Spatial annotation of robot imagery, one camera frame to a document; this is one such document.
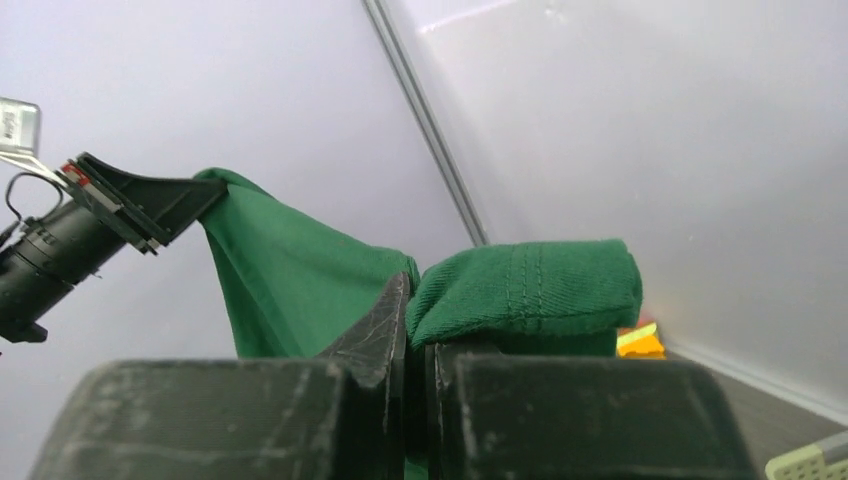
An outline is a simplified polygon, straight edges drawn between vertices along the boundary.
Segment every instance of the white baseboard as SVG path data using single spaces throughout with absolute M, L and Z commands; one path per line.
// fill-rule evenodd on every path
M 711 370 L 727 375 L 735 380 L 739 380 L 740 382 L 762 390 L 769 395 L 773 395 L 788 403 L 801 407 L 829 420 L 833 420 L 836 423 L 848 426 L 848 410 L 844 407 L 839 408 L 829 405 L 819 399 L 790 390 L 775 381 L 769 380 L 766 375 L 746 370 L 739 365 L 730 363 L 727 360 L 722 360 L 716 354 L 711 353 L 704 348 L 670 342 L 667 339 L 664 339 L 663 342 L 668 350 L 684 356 L 696 363 L 700 363 Z

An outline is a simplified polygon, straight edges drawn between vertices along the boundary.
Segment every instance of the black cable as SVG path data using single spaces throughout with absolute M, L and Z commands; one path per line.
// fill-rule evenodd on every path
M 51 181 L 50 179 L 44 178 L 41 175 L 36 175 L 34 173 L 29 173 L 29 172 L 18 173 L 14 177 L 12 177 L 12 179 L 9 180 L 9 184 L 6 185 L 6 206 L 9 207 L 9 210 L 11 210 L 12 213 L 15 215 L 15 217 L 18 218 L 18 223 L 23 222 L 24 217 L 23 217 L 23 215 L 21 215 L 21 212 L 19 212 L 15 207 L 12 206 L 12 189 L 15 187 L 15 182 L 17 182 L 18 179 L 21 178 L 21 177 L 34 177 L 34 178 L 37 178 L 39 180 L 43 180 L 43 181 L 49 183 L 50 185 L 52 185 L 53 188 L 55 188 L 56 191 L 59 193 L 59 201 L 56 203 L 56 206 L 54 206 L 52 209 L 50 209 L 50 211 L 47 212 L 41 218 L 44 218 L 47 215 L 50 215 L 51 213 L 55 212 L 57 208 L 62 206 L 62 202 L 65 201 L 65 192 L 62 191 L 62 187 L 59 184 Z

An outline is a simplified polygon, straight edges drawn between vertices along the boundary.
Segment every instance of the green cloth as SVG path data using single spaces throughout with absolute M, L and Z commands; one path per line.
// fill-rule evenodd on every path
M 406 322 L 419 351 L 475 335 L 506 353 L 613 355 L 616 329 L 639 315 L 639 271 L 619 240 L 481 247 L 419 278 L 412 258 L 333 230 L 236 173 L 211 169 L 198 177 L 229 183 L 229 195 L 200 221 L 240 357 L 317 354 L 399 272 L 412 279 Z M 423 394 L 416 398 L 407 411 L 424 408 Z M 408 478 L 425 478 L 413 470 Z

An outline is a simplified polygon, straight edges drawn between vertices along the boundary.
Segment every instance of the black cylinder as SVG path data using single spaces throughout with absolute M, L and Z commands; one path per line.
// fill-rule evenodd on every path
M 74 202 L 31 223 L 0 253 L 0 336 L 43 342 L 35 322 L 125 244 L 111 228 Z

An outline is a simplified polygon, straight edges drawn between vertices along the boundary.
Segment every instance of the white wall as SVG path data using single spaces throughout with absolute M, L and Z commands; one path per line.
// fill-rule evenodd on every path
M 386 1 L 494 242 L 623 237 L 675 348 L 848 423 L 848 3 Z
M 0 95 L 41 105 L 51 166 L 83 150 L 152 176 L 223 166 L 422 268 L 470 246 L 358 0 L 5 0 Z M 52 201 L 20 186 L 27 211 Z M 126 249 L 42 319 L 46 344 L 0 346 L 0 478 L 25 477 L 95 365 L 234 355 L 208 252 L 199 226 L 158 258 Z

